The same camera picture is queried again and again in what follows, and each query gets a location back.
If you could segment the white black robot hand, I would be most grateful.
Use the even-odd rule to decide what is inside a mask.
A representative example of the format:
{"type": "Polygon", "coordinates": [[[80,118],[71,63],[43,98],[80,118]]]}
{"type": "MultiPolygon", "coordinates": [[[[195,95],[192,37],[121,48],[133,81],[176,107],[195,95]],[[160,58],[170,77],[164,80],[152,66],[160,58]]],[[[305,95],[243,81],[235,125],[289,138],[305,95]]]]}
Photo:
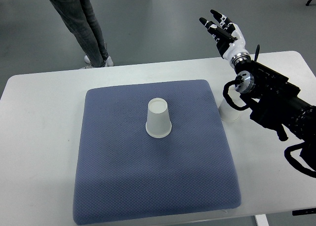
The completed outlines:
{"type": "Polygon", "coordinates": [[[238,25],[213,9],[210,13],[218,24],[203,17],[199,18],[199,21],[214,38],[221,57],[227,60],[232,68],[240,62],[250,61],[251,57],[245,49],[246,42],[238,25]]]}

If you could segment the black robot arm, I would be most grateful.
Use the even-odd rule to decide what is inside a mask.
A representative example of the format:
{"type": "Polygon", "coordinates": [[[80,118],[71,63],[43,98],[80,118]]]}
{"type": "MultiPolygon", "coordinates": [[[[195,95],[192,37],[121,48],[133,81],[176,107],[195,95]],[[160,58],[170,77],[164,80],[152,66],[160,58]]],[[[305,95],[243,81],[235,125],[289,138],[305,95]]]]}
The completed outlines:
{"type": "Polygon", "coordinates": [[[284,156],[299,172],[316,176],[316,108],[298,97],[300,88],[288,78],[251,59],[243,52],[235,55],[231,65],[235,80],[224,86],[223,96],[237,111],[251,109],[250,119],[276,131],[286,141],[288,128],[302,143],[288,147],[284,156]]]}

